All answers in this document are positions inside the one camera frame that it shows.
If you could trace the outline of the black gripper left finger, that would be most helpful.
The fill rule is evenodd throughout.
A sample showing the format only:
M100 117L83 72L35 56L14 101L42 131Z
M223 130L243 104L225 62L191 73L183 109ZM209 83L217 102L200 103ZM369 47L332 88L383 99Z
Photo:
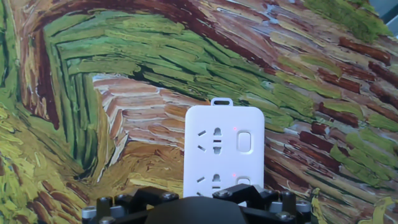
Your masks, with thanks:
M148 205L155 207L178 199L178 194L155 187L140 188L132 195L99 197L96 205L82 209L81 222L82 224L142 224L150 213Z

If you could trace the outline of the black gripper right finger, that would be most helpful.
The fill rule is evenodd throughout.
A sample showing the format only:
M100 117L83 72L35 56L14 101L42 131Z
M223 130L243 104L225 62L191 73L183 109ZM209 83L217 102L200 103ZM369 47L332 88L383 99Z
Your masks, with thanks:
M263 189L259 185L238 184L213 193L213 198L233 202L239 206L247 223L311 223L311 204L297 200L290 191L278 192Z

